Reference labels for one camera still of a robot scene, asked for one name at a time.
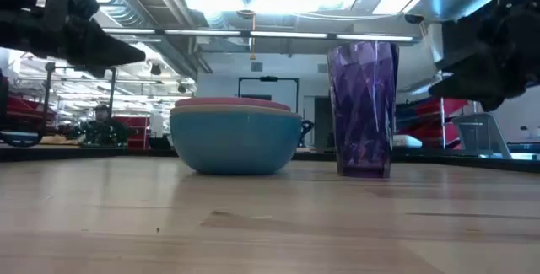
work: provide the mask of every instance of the person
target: person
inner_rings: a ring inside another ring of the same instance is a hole
[[[123,146],[127,139],[137,132],[111,118],[107,105],[94,108],[95,120],[81,123],[70,137],[84,136],[84,142],[95,146]]]

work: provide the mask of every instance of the bowl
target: bowl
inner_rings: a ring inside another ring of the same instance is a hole
[[[187,106],[187,105],[250,105],[250,106],[262,106],[279,110],[288,110],[290,108],[287,105],[282,105],[277,102],[253,99],[253,98],[190,98],[178,100],[175,102],[175,106]]]
[[[302,118],[248,105],[187,105],[170,112],[175,150],[192,169],[219,175],[266,175],[293,157]]]

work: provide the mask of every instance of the wooden table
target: wooden table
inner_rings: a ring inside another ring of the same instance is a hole
[[[539,273],[540,176],[296,162],[195,175],[174,158],[0,164],[0,272]]]

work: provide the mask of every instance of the pink plate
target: pink plate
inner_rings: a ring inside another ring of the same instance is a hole
[[[279,110],[288,110],[290,108],[287,105],[282,105],[277,102],[252,99],[252,98],[233,98],[233,97],[223,97],[223,98],[191,98],[183,99],[175,102],[175,106],[188,106],[188,105],[250,105],[250,106],[261,106],[272,109]]]

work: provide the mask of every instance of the chair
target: chair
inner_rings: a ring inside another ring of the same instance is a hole
[[[505,138],[495,117],[489,113],[477,113],[452,118],[457,126],[463,149],[468,152],[493,157],[499,153],[503,159],[512,159]]]

